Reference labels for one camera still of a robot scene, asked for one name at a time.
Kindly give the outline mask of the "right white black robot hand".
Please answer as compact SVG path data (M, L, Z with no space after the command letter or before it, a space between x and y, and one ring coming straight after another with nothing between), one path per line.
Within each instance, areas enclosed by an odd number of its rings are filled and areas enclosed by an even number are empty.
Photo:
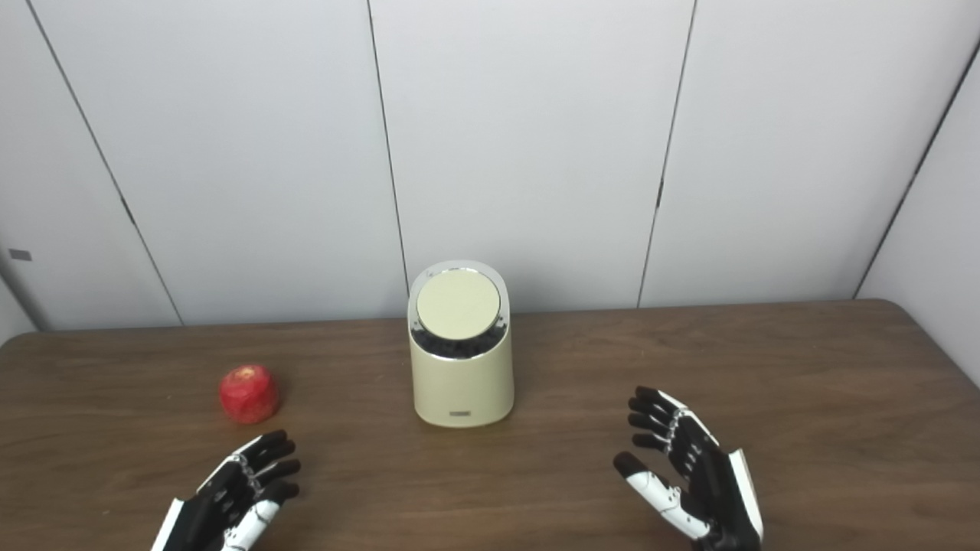
M628 423L640 430L636 447L665 455L686 488L669 484L631 452L613 467L666 523L690 540L693 550L760 550L764 526L744 450L728 451L696 412L671 395L636 387Z

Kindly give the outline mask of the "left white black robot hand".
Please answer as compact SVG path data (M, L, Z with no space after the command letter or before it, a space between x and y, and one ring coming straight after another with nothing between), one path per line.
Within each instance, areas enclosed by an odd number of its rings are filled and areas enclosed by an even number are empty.
M299 495L296 443L273 430L231 452L186 500L175 498L154 550L251 550L284 504Z

